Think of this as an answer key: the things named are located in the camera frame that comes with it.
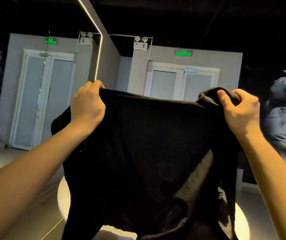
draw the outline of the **black garment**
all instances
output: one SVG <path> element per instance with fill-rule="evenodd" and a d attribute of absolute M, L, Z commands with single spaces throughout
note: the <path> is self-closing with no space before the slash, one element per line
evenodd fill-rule
<path fill-rule="evenodd" d="M 140 240 L 237 239 L 239 145 L 218 89 L 197 102 L 101 89 L 103 121 L 63 164 L 71 207 L 62 239 L 92 239 L 102 225 Z M 68 108 L 52 134 L 70 119 Z"/>

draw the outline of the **white double door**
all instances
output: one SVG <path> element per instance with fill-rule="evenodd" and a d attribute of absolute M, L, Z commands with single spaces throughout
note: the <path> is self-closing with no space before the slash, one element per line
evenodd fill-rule
<path fill-rule="evenodd" d="M 71 100 L 71 57 L 26 52 L 17 94 L 10 146 L 29 150 L 52 136 L 51 123 Z"/>
<path fill-rule="evenodd" d="M 153 65 L 147 72 L 144 95 L 156 99 L 196 101 L 200 92 L 217 86 L 218 71 L 215 68 L 213 71 L 198 71 L 196 68 L 193 71 L 187 67 L 176 69 Z"/>

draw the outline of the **ceiling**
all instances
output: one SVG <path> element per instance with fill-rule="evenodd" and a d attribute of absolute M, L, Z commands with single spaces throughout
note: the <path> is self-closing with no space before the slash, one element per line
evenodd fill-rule
<path fill-rule="evenodd" d="M 286 68 L 286 0 L 90 0 L 110 34 L 153 44 L 243 52 L 243 65 Z M 0 0 L 3 31 L 75 37 L 93 31 L 76 0 Z M 123 56 L 133 38 L 112 36 Z"/>

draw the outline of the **illuminated green sign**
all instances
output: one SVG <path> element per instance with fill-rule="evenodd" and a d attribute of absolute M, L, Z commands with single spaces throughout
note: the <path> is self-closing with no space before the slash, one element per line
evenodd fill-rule
<path fill-rule="evenodd" d="M 52 38 L 49 38 L 48 40 L 45 40 L 46 44 L 56 44 L 56 41 L 54 41 Z"/>
<path fill-rule="evenodd" d="M 175 51 L 175 56 L 192 56 L 192 51 L 191 50 L 176 50 Z"/>

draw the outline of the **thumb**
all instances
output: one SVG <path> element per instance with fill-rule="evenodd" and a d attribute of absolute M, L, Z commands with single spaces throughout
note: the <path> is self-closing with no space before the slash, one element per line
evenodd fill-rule
<path fill-rule="evenodd" d="M 218 90 L 217 96 L 219 100 L 221 101 L 221 104 L 223 105 L 224 109 L 230 109 L 234 107 L 230 97 L 226 94 L 224 90 Z"/>

